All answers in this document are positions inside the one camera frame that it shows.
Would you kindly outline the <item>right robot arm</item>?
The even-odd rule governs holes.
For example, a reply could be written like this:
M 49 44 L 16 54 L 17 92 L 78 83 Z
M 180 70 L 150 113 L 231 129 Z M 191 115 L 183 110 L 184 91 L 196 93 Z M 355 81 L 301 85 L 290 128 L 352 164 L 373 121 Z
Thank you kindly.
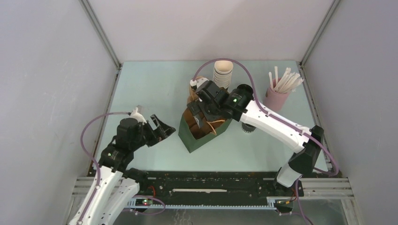
M 197 99 L 188 103 L 187 107 L 198 127 L 203 126 L 199 120 L 200 114 L 208 123 L 218 119 L 236 120 L 260 129 L 290 147 L 293 155 L 278 171 L 273 183 L 277 195 L 287 195 L 297 179 L 314 170 L 324 134 L 321 127 L 301 126 L 257 103 L 252 87 L 247 84 L 228 92 L 213 81 L 201 78 L 190 81 L 190 88 Z

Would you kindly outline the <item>black paper coffee cup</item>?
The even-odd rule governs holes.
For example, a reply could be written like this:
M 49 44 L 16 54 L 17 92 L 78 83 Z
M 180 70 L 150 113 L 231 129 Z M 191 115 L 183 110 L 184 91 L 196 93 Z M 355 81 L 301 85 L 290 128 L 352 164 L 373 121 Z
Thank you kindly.
M 255 126 L 252 126 L 252 125 L 247 124 L 247 123 L 242 123 L 242 124 L 241 124 L 241 127 L 242 127 L 242 130 L 243 130 L 244 132 L 248 133 L 248 134 L 253 133 L 253 132 L 255 131 L 255 129 L 256 129 Z

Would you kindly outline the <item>green paper bag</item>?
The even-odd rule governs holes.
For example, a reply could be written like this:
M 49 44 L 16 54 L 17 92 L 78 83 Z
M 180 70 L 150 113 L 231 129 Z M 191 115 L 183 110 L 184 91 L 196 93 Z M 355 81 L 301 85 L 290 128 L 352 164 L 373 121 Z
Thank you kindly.
M 180 119 L 178 136 L 189 153 L 193 153 L 223 134 L 232 122 L 232 120 L 226 119 L 208 122 L 202 113 L 199 116 L 203 122 L 201 128 L 198 127 L 193 114 L 188 108 L 185 109 Z

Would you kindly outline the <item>single brown pulp cup carrier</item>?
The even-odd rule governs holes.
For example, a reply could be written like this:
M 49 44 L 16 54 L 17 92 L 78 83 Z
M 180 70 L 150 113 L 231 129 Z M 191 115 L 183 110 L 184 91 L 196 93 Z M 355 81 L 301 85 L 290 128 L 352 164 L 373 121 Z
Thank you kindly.
M 208 134 L 216 136 L 216 130 L 226 122 L 225 119 L 208 122 L 202 113 L 199 114 L 199 119 L 195 118 L 189 109 L 184 111 L 183 118 L 195 139 L 200 139 Z

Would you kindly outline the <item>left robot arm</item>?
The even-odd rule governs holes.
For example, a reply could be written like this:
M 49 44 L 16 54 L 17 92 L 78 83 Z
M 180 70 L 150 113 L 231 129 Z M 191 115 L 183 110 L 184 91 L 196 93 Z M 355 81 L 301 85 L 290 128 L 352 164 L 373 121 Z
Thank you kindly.
M 152 147 L 176 131 L 156 115 L 150 118 L 156 128 L 139 112 L 128 112 L 120 120 L 100 160 L 93 160 L 93 183 L 70 225 L 112 225 L 132 197 L 148 191 L 147 173 L 127 166 L 135 151 L 143 146 Z

